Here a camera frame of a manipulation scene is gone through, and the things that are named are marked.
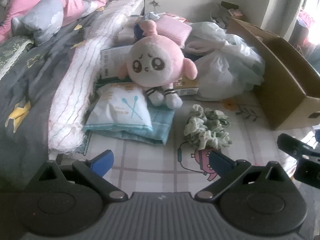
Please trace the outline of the teal checked cloth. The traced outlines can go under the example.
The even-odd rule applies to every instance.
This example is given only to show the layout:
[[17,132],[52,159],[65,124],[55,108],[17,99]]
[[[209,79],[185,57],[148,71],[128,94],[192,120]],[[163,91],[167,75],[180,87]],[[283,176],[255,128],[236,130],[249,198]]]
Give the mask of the teal checked cloth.
[[151,145],[165,145],[167,143],[171,125],[174,119],[174,110],[167,106],[153,106],[148,103],[148,111],[151,118],[153,130],[145,131],[141,129],[106,129],[102,127],[85,125],[84,131],[92,131],[104,137],[112,137],[123,140],[140,141]]

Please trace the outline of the pink round plush doll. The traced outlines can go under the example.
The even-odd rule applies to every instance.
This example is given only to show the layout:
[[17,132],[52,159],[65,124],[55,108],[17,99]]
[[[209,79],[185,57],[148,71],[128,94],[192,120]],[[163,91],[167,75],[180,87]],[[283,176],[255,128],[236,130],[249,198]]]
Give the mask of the pink round plush doll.
[[183,101],[174,90],[174,83],[182,76],[196,79],[196,65],[184,57],[173,40],[157,33],[156,22],[142,21],[140,28],[144,37],[132,46],[117,70],[117,77],[129,77],[154,106],[166,104],[169,109],[178,109]]

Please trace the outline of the pink padded pouch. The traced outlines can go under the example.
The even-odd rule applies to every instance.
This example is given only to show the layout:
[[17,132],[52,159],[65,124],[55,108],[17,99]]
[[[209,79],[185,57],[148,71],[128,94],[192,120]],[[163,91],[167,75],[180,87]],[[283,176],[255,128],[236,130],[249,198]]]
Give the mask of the pink padded pouch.
[[158,35],[174,41],[180,48],[184,48],[192,27],[174,18],[163,16],[156,21]]

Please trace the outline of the white blue product box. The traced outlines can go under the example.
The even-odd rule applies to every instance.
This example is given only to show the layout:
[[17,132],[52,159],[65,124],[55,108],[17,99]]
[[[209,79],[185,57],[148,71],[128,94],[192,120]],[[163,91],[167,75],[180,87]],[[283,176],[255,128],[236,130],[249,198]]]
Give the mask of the white blue product box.
[[104,49],[100,52],[102,79],[117,77],[118,68],[124,63],[133,45]]

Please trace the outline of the green white scrunchie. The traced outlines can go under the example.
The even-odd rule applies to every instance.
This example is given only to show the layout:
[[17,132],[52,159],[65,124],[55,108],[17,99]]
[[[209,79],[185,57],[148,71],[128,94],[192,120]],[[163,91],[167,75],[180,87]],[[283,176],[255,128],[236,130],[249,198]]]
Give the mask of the green white scrunchie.
[[196,150],[221,149],[233,144],[227,131],[230,125],[228,116],[222,111],[194,104],[189,111],[184,136]]

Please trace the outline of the brown cardboard box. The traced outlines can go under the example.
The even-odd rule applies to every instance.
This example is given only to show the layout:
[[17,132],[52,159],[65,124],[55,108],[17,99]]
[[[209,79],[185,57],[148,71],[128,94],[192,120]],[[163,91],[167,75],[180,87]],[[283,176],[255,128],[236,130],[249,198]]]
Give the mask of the brown cardboard box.
[[319,74],[282,37],[231,19],[227,31],[253,46],[265,61],[264,81],[253,89],[272,130],[319,125]]

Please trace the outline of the yellow flat box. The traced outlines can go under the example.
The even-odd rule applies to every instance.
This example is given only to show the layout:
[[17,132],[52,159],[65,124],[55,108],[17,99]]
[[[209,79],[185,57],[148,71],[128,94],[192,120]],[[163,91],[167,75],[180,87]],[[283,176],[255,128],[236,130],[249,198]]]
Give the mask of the yellow flat box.
[[199,90],[199,85],[196,80],[183,76],[174,83],[174,90],[179,96],[195,95]]

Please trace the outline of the white plastic bag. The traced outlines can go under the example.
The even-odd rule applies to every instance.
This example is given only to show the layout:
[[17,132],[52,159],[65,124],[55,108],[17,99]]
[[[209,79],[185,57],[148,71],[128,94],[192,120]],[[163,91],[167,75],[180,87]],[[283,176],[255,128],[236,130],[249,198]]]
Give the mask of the white plastic bag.
[[213,22],[189,24],[184,52],[198,56],[197,96],[220,101],[250,91],[264,81],[265,61],[238,35],[228,34]]

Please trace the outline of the dark grey bed sheet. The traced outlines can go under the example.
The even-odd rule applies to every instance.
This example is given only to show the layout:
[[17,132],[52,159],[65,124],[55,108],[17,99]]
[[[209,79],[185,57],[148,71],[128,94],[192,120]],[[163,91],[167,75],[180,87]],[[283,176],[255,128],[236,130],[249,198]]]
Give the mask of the dark grey bed sheet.
[[143,4],[111,0],[29,50],[1,79],[1,191],[24,189],[50,154],[82,144],[101,51]]

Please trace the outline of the green patterned pillow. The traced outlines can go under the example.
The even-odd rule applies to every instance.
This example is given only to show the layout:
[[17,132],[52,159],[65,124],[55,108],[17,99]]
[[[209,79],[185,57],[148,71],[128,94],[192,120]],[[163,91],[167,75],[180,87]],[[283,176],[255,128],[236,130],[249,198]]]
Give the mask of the green patterned pillow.
[[0,54],[0,79],[11,69],[18,58],[25,54],[32,46],[34,41],[27,36],[14,36],[1,44]]

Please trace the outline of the cardboard boxes in corner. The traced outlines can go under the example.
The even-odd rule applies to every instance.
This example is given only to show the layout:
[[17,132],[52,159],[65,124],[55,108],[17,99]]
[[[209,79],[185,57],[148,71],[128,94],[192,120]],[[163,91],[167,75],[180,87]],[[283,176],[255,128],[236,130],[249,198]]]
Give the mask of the cardboard boxes in corner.
[[212,20],[227,24],[231,18],[246,21],[247,17],[240,11],[239,6],[233,3],[222,1],[214,3],[210,16]]

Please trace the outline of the pink grey duvet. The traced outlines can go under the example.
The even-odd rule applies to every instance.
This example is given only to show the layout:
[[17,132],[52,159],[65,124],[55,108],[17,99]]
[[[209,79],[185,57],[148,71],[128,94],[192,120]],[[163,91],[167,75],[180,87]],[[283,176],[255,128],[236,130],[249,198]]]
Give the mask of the pink grey duvet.
[[5,16],[1,41],[32,35],[36,45],[51,39],[62,27],[86,17],[109,0],[1,0]]

